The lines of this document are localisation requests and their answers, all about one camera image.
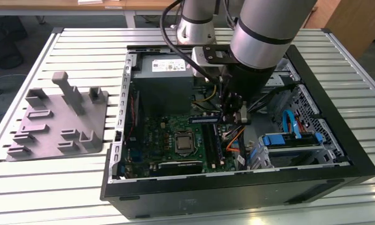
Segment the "green circuit board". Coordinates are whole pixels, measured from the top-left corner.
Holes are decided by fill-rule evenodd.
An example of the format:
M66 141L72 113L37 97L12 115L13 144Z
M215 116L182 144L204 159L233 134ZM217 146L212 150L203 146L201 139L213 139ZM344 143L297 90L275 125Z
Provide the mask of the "green circuit board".
M134 162L133 173L137 177L150 177L148 165L166 161L201 161L201 173L215 173L235 170L232 156L224 158L224 165L212 168L207 165L207 153L200 124L189 124L191 116L145 117L144 121L144 148L141 161ZM225 132L225 125L219 125L219 131ZM176 153L176 136L189 133L193 140L193 152L189 154Z

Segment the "gray part holder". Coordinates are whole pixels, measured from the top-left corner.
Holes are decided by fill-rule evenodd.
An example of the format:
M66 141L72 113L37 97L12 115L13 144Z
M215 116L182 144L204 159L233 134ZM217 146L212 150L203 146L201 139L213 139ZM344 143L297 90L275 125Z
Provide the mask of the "gray part holder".
M30 89L29 107L8 150L6 161L60 158L101 151L108 92L93 87L80 93L65 72L52 78L64 95Z

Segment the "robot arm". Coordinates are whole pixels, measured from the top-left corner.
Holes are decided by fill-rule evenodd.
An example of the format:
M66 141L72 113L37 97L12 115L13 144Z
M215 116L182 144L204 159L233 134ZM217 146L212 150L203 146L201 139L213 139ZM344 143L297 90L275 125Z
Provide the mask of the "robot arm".
M316 0L245 0L229 45L211 45L216 0L182 3L178 42L205 45L193 49L195 76L213 82L221 74L224 122L247 124L249 119L240 120L239 114L247 115L247 104L260 93ZM213 69L205 67L220 68L220 73L209 74Z

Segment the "sticker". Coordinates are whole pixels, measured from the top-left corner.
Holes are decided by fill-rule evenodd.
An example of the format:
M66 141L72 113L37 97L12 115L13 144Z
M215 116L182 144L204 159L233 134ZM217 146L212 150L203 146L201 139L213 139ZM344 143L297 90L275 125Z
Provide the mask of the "sticker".
M121 6L105 6L104 8L105 9L122 9Z
M243 157L239 155L237 156L237 161L239 161L239 163L241 164L241 165L244 165L244 159L243 159Z
M170 71L185 71L185 61L177 60L153 60L152 61L152 72L170 72Z

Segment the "power supply label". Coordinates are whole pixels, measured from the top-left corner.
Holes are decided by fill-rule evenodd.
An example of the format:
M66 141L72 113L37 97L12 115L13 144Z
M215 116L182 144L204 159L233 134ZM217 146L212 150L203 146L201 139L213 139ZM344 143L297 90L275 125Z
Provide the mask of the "power supply label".
M152 72L174 72L185 70L185 61L182 59L152 61Z

